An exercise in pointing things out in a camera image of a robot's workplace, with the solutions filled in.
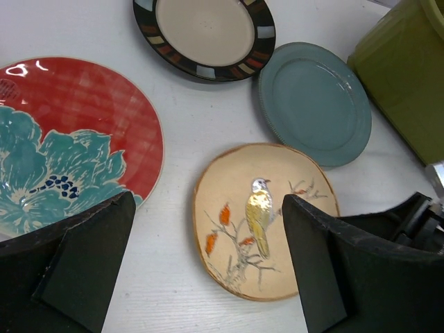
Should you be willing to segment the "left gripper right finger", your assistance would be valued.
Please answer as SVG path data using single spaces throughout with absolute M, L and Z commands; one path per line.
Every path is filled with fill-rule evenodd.
M 310 332 L 443 331 L 442 205 L 334 217 L 286 195 L 282 213 Z

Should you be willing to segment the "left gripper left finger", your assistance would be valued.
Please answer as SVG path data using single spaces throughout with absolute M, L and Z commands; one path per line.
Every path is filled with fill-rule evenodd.
M 135 216 L 129 191 L 1 242 L 2 332 L 100 332 Z

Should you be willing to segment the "beige bird pattern plate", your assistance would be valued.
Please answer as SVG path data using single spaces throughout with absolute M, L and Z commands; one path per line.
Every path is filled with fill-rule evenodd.
M 241 298 L 272 301 L 298 293 L 282 220 L 294 194 L 339 215 L 323 170 L 278 144 L 244 144 L 216 157 L 194 190 L 194 234 L 206 271 Z

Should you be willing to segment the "red teal flower plate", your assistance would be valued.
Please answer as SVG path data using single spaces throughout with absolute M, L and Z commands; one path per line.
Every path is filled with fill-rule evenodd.
M 157 112 L 120 73 L 57 56 L 2 66 L 2 240 L 125 191 L 140 206 L 163 160 Z

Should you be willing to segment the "blue-grey ceramic plate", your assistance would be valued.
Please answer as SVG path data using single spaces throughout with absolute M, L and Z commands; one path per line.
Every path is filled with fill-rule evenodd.
M 370 102 L 360 80 L 319 45 L 279 46 L 259 75 L 258 97 L 275 136 L 322 167 L 356 160 L 370 139 Z

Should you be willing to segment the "black rimmed beige plate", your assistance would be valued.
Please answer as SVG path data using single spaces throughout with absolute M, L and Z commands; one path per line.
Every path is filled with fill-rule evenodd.
M 265 1 L 134 1 L 133 12 L 160 57 L 203 80 L 250 78 L 275 50 L 275 22 Z

